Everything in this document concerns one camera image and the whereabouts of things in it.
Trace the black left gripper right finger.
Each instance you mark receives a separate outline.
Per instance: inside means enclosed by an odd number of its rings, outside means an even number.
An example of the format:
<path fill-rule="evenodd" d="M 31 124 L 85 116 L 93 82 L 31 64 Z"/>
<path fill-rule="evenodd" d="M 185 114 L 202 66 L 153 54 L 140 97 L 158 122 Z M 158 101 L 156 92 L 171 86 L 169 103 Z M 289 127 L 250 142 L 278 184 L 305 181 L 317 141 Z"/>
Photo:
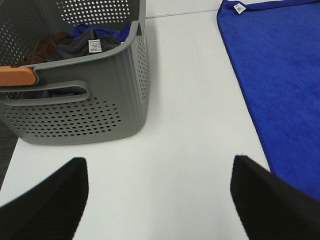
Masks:
<path fill-rule="evenodd" d="M 246 155 L 234 158 L 230 194 L 250 240 L 320 238 L 320 202 Z"/>

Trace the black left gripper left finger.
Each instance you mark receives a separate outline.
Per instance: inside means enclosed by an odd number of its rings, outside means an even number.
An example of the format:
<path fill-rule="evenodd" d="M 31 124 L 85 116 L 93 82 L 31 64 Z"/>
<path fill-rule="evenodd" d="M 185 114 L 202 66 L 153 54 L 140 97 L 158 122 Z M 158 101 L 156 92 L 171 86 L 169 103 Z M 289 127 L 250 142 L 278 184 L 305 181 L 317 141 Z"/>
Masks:
<path fill-rule="evenodd" d="M 71 240 L 89 195 L 86 159 L 75 157 L 0 208 L 2 240 Z"/>

